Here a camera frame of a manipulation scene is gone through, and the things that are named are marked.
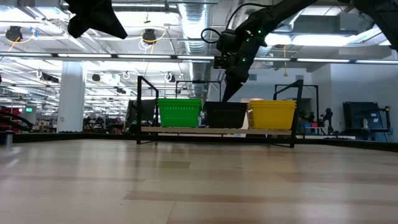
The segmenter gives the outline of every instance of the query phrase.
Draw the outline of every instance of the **black robotic arm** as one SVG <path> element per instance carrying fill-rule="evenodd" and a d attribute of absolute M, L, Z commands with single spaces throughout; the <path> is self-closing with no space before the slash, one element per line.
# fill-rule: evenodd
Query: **black robotic arm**
<path fill-rule="evenodd" d="M 214 68 L 226 69 L 227 86 L 223 101 L 228 101 L 249 78 L 249 69 L 265 37 L 285 19 L 318 0 L 285 0 L 251 14 L 235 30 L 224 30 L 217 41 L 221 56 L 215 57 Z M 393 48 L 398 47 L 397 0 L 351 0 L 361 12 L 371 16 Z"/>

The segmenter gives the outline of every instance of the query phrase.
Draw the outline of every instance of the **wooden floor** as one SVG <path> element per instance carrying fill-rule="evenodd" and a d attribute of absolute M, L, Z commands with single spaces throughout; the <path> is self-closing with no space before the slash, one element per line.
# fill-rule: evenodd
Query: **wooden floor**
<path fill-rule="evenodd" d="M 398 154 L 79 140 L 0 148 L 2 224 L 397 224 Z"/>

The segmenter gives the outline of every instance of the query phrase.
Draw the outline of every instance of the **ceiling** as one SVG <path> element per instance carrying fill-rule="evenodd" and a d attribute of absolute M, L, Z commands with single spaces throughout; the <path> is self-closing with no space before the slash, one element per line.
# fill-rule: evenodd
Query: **ceiling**
<path fill-rule="evenodd" d="M 73 15 L 65 9 L 58 0 L 53 1 L 27 1 L 26 5 L 18 5 L 20 1 L 6 0 L 5 5 L 0 6 L 0 52 L 50 52 L 50 53 L 86 53 L 86 54 L 187 54 L 186 42 L 188 38 L 200 37 L 201 29 L 194 29 L 191 33 L 184 34 L 182 18 L 178 13 L 177 3 L 190 2 L 187 0 L 169 0 L 170 12 L 159 10 L 165 1 L 113 1 L 116 15 L 128 33 L 126 40 L 111 37 L 108 34 L 90 29 L 79 39 L 70 37 L 67 33 L 68 21 Z M 242 0 L 207 0 L 191 1 L 205 2 L 208 7 L 208 25 L 218 31 L 225 29 L 225 25 L 231 13 Z M 278 0 L 250 1 L 262 4 L 278 3 Z M 234 18 L 234 26 L 245 19 L 245 15 L 255 8 L 242 9 Z M 13 45 L 6 39 L 6 31 L 10 26 L 21 26 L 23 35 L 22 43 Z M 302 57 L 302 58 L 384 58 L 390 52 L 388 46 L 379 45 L 386 41 L 384 35 L 367 15 L 359 15 L 358 11 L 338 1 L 319 1 L 301 12 L 294 22 L 291 31 L 282 29 L 275 31 L 277 42 L 281 38 L 288 38 L 288 45 L 271 46 L 267 49 L 267 57 Z M 145 29 L 155 29 L 157 38 L 160 38 L 153 47 L 142 43 L 142 33 Z M 338 35 L 350 37 L 350 42 L 342 46 L 314 46 L 311 44 L 295 45 L 296 37 L 303 35 Z M 216 39 L 210 34 L 209 39 Z M 218 54 L 215 45 L 208 47 L 206 55 Z M 51 114 L 57 111 L 59 85 L 47 83 L 38 78 L 41 72 L 48 73 L 58 79 L 62 79 L 61 60 L 33 60 L 16 57 L 3 57 L 0 60 L 0 73 L 2 76 L 2 105 L 37 105 L 41 106 L 43 113 Z M 165 79 L 165 74 L 175 75 L 177 80 L 192 80 L 190 62 L 141 62 L 122 61 L 95 61 L 83 62 L 88 70 L 86 89 L 86 111 L 110 113 L 124 113 L 129 99 L 135 98 L 136 79 L 138 75 L 146 78 L 156 87 L 163 88 L 162 96 L 174 96 L 174 83 Z M 274 68 L 306 68 L 309 72 L 318 65 L 313 63 L 287 63 L 284 62 L 255 62 L 252 69 Z M 91 79 L 93 74 L 104 77 L 100 82 Z M 219 70 L 212 70 L 210 79 L 220 79 Z M 111 86 L 119 86 L 127 91 L 126 95 L 116 93 Z M 191 97 L 197 86 L 187 85 L 187 90 L 181 92 L 180 97 Z M 206 86 L 202 86 L 203 96 L 206 95 Z"/>

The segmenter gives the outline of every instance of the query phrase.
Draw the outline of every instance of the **ventilation duct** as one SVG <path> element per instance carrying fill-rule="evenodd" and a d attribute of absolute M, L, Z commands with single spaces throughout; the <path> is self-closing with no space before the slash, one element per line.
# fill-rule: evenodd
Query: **ventilation duct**
<path fill-rule="evenodd" d="M 197 39 L 204 28 L 210 25 L 209 5 L 207 4 L 179 4 L 182 16 L 182 30 L 184 38 Z M 205 42 L 185 42 L 185 49 L 189 55 L 206 55 L 208 44 Z M 191 80 L 210 80 L 210 63 L 190 63 Z M 192 85 L 195 97 L 203 97 L 203 85 Z"/>

